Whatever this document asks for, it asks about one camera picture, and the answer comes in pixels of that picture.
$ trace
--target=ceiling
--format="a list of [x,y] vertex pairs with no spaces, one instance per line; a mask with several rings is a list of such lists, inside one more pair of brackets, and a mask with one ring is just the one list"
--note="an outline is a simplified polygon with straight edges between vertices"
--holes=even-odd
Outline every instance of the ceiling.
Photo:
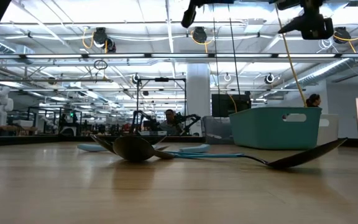
[[[21,49],[18,54],[24,53],[23,46],[30,49],[33,54],[100,54],[103,49],[91,45],[92,32],[96,27],[105,27],[106,33],[114,40],[117,54],[134,53],[281,53],[285,54],[285,46],[282,37],[277,36],[280,28],[273,5],[264,2],[238,1],[231,5],[204,6],[197,9],[195,23],[185,29],[180,21],[183,12],[187,10],[189,1],[184,0],[12,0],[0,23],[0,43],[12,49]],[[345,7],[346,1],[328,1],[321,8],[320,13],[331,17],[334,26],[344,26],[350,32],[352,38],[358,37],[358,7]],[[280,11],[280,18],[285,24],[302,12],[302,8],[293,7]],[[202,26],[213,40],[214,30],[216,41],[211,41],[207,46],[197,44],[191,38],[194,26]],[[287,34],[289,51],[293,54],[325,54],[347,52],[348,44],[337,44],[331,40],[303,40],[298,31]],[[98,73],[98,78],[106,77],[109,82],[89,82],[84,79],[94,78],[96,70],[91,73],[94,60],[88,63],[75,59],[58,60],[71,66],[53,66],[54,61],[34,60],[30,65],[15,65],[13,60],[0,60],[0,79],[18,80],[27,77],[34,80],[48,79],[80,79],[77,82],[58,82],[50,85],[47,82],[22,83],[18,88],[135,88],[132,83],[134,74],[141,78],[170,77],[185,78],[189,60],[154,60],[149,58],[139,59],[111,59],[113,66]],[[290,64],[285,60],[263,61],[238,61],[237,67],[233,61],[210,60],[211,80],[219,77],[219,84],[225,88],[235,88],[236,71],[241,88],[271,88],[291,80],[293,75]],[[298,73],[305,71],[318,60],[301,61],[295,63]],[[275,80],[272,86],[264,83],[267,74],[273,74],[280,79]],[[174,91],[150,92],[143,98],[184,98],[184,93],[178,83],[154,83],[150,82],[149,88],[172,88]],[[118,91],[94,91],[98,96],[108,101],[118,102],[130,108],[135,103],[131,95],[135,92]],[[64,92],[38,92],[40,100],[45,96],[59,96],[68,98],[74,103],[97,103],[100,97],[88,99],[89,96],[79,96],[75,91]],[[142,99],[151,104],[151,100]],[[65,103],[47,98],[47,101]],[[183,109],[183,100],[170,101],[178,103],[175,107],[178,111]],[[165,110],[167,105],[159,108],[144,108],[153,113]]]

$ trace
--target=black cable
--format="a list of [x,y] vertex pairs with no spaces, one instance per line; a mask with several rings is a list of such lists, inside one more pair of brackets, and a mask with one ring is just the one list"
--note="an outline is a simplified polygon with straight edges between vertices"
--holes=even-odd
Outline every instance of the black cable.
[[231,30],[231,41],[232,41],[232,44],[233,44],[234,68],[236,68],[237,88],[239,90],[239,100],[241,101],[239,74],[237,72],[236,48],[234,46],[233,26],[231,25],[230,5],[227,5],[227,8],[229,9],[229,22],[230,22],[230,30]]
[[[213,13],[215,13],[215,4],[212,5]],[[214,19],[214,40],[215,40],[215,59],[216,59],[216,74],[218,78],[218,107],[219,107],[219,117],[221,118],[221,85],[219,83],[219,68],[218,68],[218,47],[216,46],[216,28],[215,28],[215,16]]]

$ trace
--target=man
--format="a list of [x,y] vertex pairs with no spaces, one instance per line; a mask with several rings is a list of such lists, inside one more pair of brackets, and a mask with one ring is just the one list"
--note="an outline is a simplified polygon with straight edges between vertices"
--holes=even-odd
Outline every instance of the man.
[[175,121],[175,113],[173,110],[168,109],[165,111],[166,120],[163,121],[159,128],[162,131],[166,131],[170,136],[178,136],[182,132],[183,125],[181,123],[176,123]]

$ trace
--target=person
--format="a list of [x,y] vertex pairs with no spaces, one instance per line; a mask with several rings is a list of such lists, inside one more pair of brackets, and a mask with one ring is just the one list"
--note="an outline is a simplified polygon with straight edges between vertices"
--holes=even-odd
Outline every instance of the person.
[[165,118],[166,120],[160,124],[159,128],[162,131],[166,131],[170,136],[180,135],[183,125],[175,121],[175,112],[173,112],[171,109],[166,110]]
[[308,107],[319,107],[320,103],[321,103],[321,98],[319,94],[312,94],[306,100],[306,105]]

